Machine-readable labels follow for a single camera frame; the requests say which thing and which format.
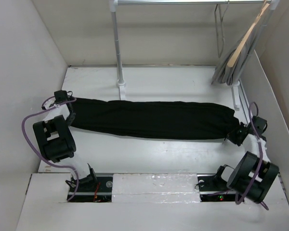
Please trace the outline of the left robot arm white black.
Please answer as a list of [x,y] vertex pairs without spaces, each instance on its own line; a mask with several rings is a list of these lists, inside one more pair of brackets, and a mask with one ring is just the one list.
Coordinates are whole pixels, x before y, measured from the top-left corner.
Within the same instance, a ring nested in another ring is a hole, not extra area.
[[76,156],[76,144],[69,129],[76,116],[72,107],[73,100],[75,98],[65,90],[54,92],[54,97],[42,104],[43,110],[54,109],[42,121],[34,123],[33,130],[43,158],[76,170],[78,175],[73,173],[72,180],[68,180],[67,184],[75,188],[78,177],[79,188],[92,191],[98,186],[98,179],[93,168]]

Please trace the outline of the grey hanging garment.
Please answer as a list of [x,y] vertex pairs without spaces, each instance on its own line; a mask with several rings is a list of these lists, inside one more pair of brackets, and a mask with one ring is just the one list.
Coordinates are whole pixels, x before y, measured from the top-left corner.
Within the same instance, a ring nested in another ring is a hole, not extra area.
[[259,34],[259,22],[262,20],[268,9],[268,4],[263,6],[259,15],[247,30],[245,35],[239,40],[229,52],[220,60],[212,76],[212,84],[226,84],[232,86],[239,80],[239,73],[243,70],[243,65],[247,61],[248,55],[253,51]]

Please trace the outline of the black trousers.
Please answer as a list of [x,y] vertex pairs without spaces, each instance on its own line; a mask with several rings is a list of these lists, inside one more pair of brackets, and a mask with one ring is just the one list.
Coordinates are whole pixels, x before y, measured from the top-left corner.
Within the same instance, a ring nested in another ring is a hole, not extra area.
[[215,103],[130,102],[77,98],[75,128],[149,139],[223,139],[239,127],[233,109]]

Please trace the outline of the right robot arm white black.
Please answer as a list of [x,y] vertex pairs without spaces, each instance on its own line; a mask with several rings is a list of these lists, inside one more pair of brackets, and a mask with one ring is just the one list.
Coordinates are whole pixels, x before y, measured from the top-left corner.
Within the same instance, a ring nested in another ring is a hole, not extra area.
[[224,173],[229,165],[218,168],[213,184],[221,191],[211,194],[213,199],[222,202],[227,193],[233,191],[238,205],[247,198],[265,206],[264,198],[279,173],[279,167],[265,159],[265,139],[262,137],[265,129],[266,125],[254,127],[241,124],[226,136],[232,143],[243,145],[245,154],[235,168],[230,168],[230,176]]

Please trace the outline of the wooden hanger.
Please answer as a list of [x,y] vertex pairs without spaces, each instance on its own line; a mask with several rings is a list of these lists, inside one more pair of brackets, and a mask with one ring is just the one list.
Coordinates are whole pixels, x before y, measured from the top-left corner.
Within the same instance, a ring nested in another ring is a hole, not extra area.
[[252,31],[254,30],[254,28],[256,27],[257,23],[259,22],[259,20],[261,19],[262,15],[265,13],[265,11],[267,10],[267,8],[269,7],[269,3],[267,3],[267,1],[265,0],[263,2],[263,6],[259,12],[259,14],[256,16],[254,22],[251,24],[250,28],[247,30],[246,34],[244,35],[243,39],[241,40],[241,42],[239,43],[239,45],[237,46],[236,50],[234,51],[234,53],[232,54],[232,56],[230,57],[230,59],[228,60],[227,63],[227,67],[233,67],[235,62],[237,61],[244,45],[246,44],[249,36],[251,35]]

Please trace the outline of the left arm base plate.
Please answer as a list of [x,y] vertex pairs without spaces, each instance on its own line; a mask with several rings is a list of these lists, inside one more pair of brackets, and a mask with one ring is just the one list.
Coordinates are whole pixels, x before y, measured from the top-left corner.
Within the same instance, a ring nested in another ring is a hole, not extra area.
[[98,174],[97,183],[88,185],[81,183],[76,195],[69,201],[72,203],[108,203],[112,201],[113,175]]

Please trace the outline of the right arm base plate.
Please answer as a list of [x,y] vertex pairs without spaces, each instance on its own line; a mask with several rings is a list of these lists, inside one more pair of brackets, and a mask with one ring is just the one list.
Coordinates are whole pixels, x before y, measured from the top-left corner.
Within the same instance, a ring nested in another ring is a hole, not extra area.
[[234,202],[236,192],[227,188],[226,181],[216,174],[198,174],[195,189],[201,202]]

